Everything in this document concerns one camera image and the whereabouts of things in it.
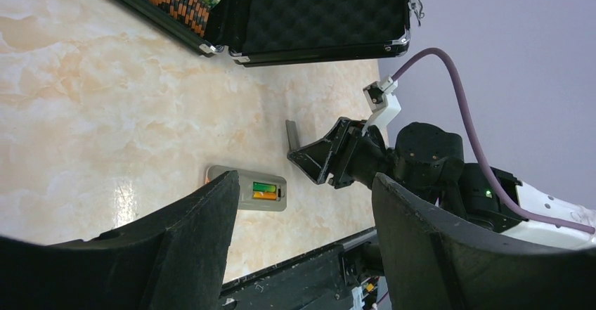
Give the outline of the orange battery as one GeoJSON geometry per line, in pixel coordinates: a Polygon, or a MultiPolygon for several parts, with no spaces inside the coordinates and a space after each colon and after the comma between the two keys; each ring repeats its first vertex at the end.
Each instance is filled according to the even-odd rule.
{"type": "Polygon", "coordinates": [[[257,200],[277,200],[278,196],[274,192],[254,191],[252,198],[257,200]]]}

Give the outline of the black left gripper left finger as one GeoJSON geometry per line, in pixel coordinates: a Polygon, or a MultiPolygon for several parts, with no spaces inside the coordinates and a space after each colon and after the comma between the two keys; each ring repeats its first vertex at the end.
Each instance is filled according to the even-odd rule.
{"type": "Polygon", "coordinates": [[[2,309],[216,309],[237,217],[239,176],[91,240],[1,238],[2,309]]]}

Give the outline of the grey battery cover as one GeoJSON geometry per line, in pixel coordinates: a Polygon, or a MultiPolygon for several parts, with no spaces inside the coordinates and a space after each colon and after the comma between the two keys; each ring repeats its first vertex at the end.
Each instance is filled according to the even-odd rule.
{"type": "Polygon", "coordinates": [[[285,127],[289,145],[289,151],[294,151],[301,147],[297,123],[293,120],[285,120],[285,127]]]}

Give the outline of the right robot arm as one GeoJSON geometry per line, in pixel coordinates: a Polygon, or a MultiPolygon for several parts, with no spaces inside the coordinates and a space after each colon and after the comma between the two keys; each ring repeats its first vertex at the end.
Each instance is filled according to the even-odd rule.
{"type": "Polygon", "coordinates": [[[492,169],[515,206],[556,223],[523,217],[464,161],[462,138],[432,124],[407,125],[392,148],[346,117],[306,146],[286,129],[288,160],[314,183],[371,190],[378,242],[359,268],[386,278],[393,309],[595,308],[595,236],[563,226],[594,226],[593,211],[492,169]]]}

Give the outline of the white remote control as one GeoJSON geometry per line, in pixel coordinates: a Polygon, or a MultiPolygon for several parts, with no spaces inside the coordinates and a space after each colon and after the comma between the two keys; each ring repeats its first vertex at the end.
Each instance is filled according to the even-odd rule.
{"type": "Polygon", "coordinates": [[[265,212],[283,212],[286,209],[287,181],[281,176],[212,165],[206,169],[205,182],[228,171],[236,171],[239,176],[238,209],[265,212]]]}

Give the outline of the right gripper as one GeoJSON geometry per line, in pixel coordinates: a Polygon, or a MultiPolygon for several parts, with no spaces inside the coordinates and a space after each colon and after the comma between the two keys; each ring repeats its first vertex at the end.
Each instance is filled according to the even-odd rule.
{"type": "Polygon", "coordinates": [[[340,117],[324,137],[294,151],[287,159],[317,185],[335,189],[358,182],[371,189],[376,174],[391,175],[394,152],[386,146],[381,131],[364,129],[363,120],[340,117]]]}

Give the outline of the green battery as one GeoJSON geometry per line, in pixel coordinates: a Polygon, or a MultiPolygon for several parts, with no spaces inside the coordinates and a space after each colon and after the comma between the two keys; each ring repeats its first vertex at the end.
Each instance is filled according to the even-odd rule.
{"type": "Polygon", "coordinates": [[[253,191],[262,191],[262,192],[276,192],[277,186],[270,184],[270,183],[260,183],[260,182],[253,182],[252,184],[253,191]]]}

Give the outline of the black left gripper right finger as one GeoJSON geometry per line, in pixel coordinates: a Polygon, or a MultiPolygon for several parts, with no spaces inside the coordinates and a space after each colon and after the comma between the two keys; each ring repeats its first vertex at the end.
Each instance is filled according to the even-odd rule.
{"type": "Polygon", "coordinates": [[[595,251],[514,239],[384,174],[372,209],[393,309],[594,309],[595,251]]]}

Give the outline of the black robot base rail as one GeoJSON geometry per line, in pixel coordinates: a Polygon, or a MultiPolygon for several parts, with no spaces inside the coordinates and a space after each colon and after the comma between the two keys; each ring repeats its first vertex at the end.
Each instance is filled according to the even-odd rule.
{"type": "Polygon", "coordinates": [[[383,275],[369,228],[224,283],[218,309],[376,309],[383,275]]]}

